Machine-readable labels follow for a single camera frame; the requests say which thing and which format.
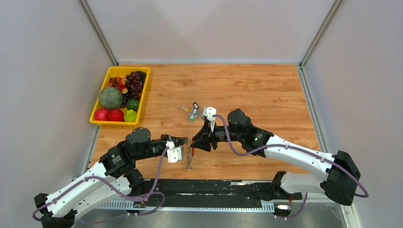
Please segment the red keyring with silver keys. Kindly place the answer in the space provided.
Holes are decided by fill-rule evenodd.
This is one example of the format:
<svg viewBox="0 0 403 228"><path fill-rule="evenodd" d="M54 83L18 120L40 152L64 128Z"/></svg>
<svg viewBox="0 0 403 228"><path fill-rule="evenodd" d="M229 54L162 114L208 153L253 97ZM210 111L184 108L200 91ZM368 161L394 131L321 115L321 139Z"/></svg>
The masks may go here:
<svg viewBox="0 0 403 228"><path fill-rule="evenodd" d="M185 168L187 170L192 169L192 160L193 160L193 156L194 156L194 149L191 147L192 143L193 143L193 141L191 139L188 139L188 141L183 146L184 155L185 155L185 158L186 158L186 166L185 166Z"/></svg>

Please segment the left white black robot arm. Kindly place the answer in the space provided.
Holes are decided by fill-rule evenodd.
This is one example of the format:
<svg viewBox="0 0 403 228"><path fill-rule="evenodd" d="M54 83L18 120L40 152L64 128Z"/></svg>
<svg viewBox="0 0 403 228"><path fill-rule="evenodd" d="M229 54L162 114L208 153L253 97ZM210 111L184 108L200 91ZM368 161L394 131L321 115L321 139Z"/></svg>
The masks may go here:
<svg viewBox="0 0 403 228"><path fill-rule="evenodd" d="M169 163L182 160L187 137L162 134L151 139L147 128L137 127L116 146L102 155L89 170L62 189L35 196L36 209L32 218L44 228L70 228L75 221L92 209L118 197L141 203L156 191L164 158ZM136 162L159 157L156 177L150 190L145 189L145 180L136 168Z"/></svg>

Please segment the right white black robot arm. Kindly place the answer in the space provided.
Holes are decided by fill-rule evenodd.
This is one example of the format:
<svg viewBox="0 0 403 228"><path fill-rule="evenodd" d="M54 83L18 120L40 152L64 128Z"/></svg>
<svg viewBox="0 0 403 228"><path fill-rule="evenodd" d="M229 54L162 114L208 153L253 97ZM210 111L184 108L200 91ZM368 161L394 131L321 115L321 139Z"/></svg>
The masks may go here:
<svg viewBox="0 0 403 228"><path fill-rule="evenodd" d="M191 147L210 152L219 143L228 143L237 156L260 156L298 166L306 173L279 171L271 191L277 198L293 193L323 194L333 202L350 206L355 197L368 198L360 183L361 172L351 155L315 151L291 143L272 132L253 125L251 118L235 109L224 119L213 107L206 107L204 125L193 137Z"/></svg>

